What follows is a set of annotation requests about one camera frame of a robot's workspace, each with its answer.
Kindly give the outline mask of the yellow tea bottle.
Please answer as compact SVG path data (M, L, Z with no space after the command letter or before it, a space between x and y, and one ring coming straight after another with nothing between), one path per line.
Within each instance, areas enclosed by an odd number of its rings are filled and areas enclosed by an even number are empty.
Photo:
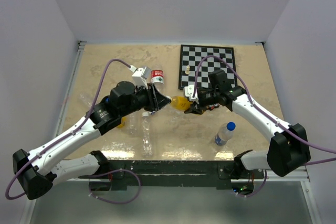
M186 111L188 110L193 102L190 102L187 98L182 96L174 96L172 97L171 106L179 111Z

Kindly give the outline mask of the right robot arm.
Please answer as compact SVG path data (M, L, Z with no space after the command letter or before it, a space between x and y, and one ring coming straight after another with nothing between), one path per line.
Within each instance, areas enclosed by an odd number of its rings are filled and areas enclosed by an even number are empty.
M202 114L214 104L227 107L256 128L268 141L267 151L245 151L235 157L234 173L246 178L255 169L271 170L284 177L311 160L307 134L301 124L291 125L261 107L248 91L232 87L222 70L209 74L210 87L184 87L184 96L192 103L187 113Z

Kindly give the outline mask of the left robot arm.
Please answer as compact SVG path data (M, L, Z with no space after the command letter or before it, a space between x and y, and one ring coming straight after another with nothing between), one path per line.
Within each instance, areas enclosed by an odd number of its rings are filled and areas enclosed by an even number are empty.
M99 138L121 124L122 118L144 109L157 112L171 103L154 84L136 87L119 82L110 94L95 104L73 127L50 142L29 152L19 149L13 154L13 180L19 181L23 194L33 200L53 185L74 177L95 175L103 178L109 165L100 151L66 161L64 158L84 144Z

